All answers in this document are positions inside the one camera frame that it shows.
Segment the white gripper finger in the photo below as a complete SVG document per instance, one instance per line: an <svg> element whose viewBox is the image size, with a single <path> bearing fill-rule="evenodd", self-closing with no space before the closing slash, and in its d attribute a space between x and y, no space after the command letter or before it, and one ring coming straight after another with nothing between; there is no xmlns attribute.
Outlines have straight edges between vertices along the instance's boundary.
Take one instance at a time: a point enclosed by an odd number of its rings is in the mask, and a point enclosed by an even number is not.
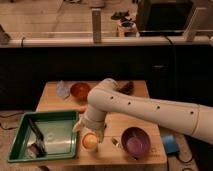
<svg viewBox="0 0 213 171"><path fill-rule="evenodd" d="M95 134L97 136L98 142L102 143L104 140L104 130L96 130Z"/></svg>
<svg viewBox="0 0 213 171"><path fill-rule="evenodd" d="M81 131L83 128L84 128L84 123L83 123L82 120L79 120L79 121L73 126L72 131L73 131L74 133L77 133L77 132Z"/></svg>

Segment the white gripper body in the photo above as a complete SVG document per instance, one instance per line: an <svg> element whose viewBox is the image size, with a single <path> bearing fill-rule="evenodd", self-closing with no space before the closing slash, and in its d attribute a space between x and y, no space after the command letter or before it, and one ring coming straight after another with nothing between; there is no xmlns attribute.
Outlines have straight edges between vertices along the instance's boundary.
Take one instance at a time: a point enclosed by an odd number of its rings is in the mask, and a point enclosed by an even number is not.
<svg viewBox="0 0 213 171"><path fill-rule="evenodd" d="M106 127L106 124L104 122L93 121L91 119L88 119L86 115L82 117L82 122L86 128L93 131L104 130Z"/></svg>

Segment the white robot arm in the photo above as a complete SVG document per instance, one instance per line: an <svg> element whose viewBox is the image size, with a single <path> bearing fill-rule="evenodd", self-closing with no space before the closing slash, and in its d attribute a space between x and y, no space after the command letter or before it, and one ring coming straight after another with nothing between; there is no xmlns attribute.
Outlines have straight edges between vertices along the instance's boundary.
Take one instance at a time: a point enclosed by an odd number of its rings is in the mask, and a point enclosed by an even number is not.
<svg viewBox="0 0 213 171"><path fill-rule="evenodd" d="M129 96L120 93L118 88L119 84L111 78L102 80L92 88L87 97L88 106L73 131L78 132L86 127L94 131L102 142L106 115L118 112L213 145L213 107Z"/></svg>

